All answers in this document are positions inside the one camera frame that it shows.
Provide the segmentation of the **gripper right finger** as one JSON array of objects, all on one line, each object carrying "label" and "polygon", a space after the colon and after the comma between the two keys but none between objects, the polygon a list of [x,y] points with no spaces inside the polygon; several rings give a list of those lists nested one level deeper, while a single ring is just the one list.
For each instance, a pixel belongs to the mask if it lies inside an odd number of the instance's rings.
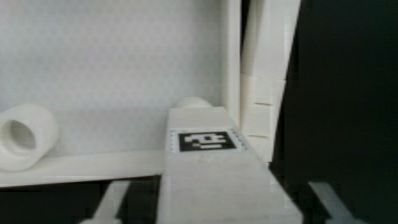
[{"label": "gripper right finger", "polygon": [[310,181],[299,197],[305,224],[369,224],[354,216],[337,190],[328,182]]}]

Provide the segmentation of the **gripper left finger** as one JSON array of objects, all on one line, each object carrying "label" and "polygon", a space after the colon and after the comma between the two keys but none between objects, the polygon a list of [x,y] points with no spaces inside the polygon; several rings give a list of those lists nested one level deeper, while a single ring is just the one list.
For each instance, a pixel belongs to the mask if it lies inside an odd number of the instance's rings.
[{"label": "gripper left finger", "polygon": [[154,224],[157,201],[159,181],[114,181],[95,214],[79,224]]}]

